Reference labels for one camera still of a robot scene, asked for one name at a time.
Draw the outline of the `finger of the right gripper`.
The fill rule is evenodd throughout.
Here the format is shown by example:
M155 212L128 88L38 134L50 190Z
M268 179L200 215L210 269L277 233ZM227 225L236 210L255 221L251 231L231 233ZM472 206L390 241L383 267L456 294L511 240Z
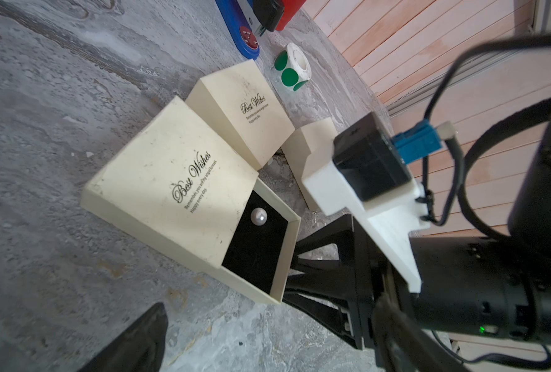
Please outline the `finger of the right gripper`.
M293 270L337 270L356 267L356 244L360 243L364 229L352 215L342 215L332 223L312 233L296 243L291 268ZM337 260L332 258L317 260L302 258L328 246L337 252Z
M365 348L353 271L290 276L283 302L308 315L350 347Z

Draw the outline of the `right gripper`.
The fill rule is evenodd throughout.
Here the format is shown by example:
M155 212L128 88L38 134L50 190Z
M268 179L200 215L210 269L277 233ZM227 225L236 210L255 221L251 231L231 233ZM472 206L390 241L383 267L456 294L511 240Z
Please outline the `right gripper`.
M463 371L437 332L551 347L551 270L489 238L416 238L422 281L413 294L389 263L371 314L378 362L387 371Z

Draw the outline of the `white pearl earring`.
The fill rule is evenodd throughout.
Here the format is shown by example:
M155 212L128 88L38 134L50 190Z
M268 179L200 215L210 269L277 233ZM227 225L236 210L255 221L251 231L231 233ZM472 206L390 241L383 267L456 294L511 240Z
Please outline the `white pearl earring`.
M268 220L268 214L265 209L257 207L251 211L250 218L255 226L264 226Z

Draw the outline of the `small cream jewelry box front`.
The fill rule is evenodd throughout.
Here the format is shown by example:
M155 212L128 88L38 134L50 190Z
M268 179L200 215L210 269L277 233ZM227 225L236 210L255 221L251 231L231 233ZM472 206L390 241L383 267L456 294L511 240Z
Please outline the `small cream jewelry box front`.
M81 206L254 302L283 300L300 217L181 98L86 184Z

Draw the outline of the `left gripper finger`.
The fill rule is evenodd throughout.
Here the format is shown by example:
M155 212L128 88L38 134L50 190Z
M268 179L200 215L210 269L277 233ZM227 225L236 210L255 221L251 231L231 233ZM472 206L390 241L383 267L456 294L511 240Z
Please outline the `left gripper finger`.
M167 330L165 305L157 302L78 371L158 372Z

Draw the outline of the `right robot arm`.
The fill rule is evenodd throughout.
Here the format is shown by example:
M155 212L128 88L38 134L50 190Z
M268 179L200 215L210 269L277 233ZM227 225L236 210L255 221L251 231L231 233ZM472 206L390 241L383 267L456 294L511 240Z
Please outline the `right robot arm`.
M344 215L295 247L283 300L351 347L374 350L387 371L465 371L469 362L439 333L511 339L551 348L551 98L495 124L474 144L472 166L501 141L546 122L508 218L508 232L486 226L458 201L479 237L413 237L422 279L409 292L382 247Z

